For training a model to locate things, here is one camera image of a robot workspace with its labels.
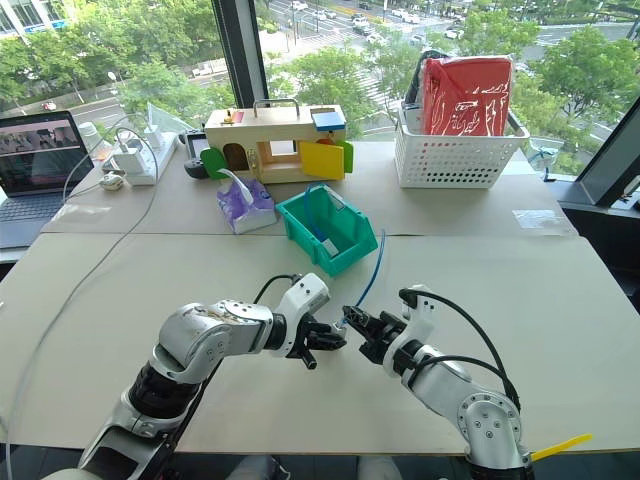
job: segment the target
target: purple tissue box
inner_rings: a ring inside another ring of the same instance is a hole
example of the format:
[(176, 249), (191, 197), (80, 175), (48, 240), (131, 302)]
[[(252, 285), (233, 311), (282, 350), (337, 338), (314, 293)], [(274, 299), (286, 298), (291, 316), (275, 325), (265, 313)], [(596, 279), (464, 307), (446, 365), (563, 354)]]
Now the purple tissue box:
[(235, 234), (265, 227), (276, 223), (274, 202), (264, 185), (258, 180), (242, 178), (249, 189), (253, 203), (249, 204), (242, 195), (240, 187), (234, 181), (227, 192), (218, 191), (218, 206)]

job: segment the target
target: laptop screen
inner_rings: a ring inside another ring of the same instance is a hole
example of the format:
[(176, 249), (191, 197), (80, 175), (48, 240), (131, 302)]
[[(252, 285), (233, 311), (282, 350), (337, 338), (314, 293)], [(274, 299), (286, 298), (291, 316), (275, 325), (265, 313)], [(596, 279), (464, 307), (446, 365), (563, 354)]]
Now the laptop screen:
[[(86, 154), (69, 112), (0, 120), (0, 186), (8, 196), (61, 190)], [(74, 172), (69, 189), (92, 168), (87, 158)]]

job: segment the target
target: blue block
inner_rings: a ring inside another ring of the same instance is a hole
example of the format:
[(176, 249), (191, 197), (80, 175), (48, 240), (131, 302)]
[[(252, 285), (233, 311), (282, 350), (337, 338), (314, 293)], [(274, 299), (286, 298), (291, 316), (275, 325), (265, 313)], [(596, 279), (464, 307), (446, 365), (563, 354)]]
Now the blue block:
[(338, 112), (312, 113), (311, 118), (319, 132), (344, 130), (344, 118)]

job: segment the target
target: white plastic basket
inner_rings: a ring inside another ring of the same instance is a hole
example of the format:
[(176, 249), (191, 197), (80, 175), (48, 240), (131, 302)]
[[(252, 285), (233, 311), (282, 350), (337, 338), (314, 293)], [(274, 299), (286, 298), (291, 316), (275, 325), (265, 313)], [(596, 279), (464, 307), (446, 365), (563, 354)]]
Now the white plastic basket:
[(398, 109), (396, 169), (401, 187), (489, 188), (529, 132), (509, 112), (507, 137), (422, 135), (421, 109)]

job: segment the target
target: building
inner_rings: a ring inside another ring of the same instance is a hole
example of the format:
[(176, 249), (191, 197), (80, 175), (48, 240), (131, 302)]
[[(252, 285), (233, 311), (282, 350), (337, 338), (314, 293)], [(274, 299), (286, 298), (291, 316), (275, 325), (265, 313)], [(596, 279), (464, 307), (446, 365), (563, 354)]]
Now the building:
[(0, 38), (62, 28), (69, 17), (61, 0), (0, 0)]

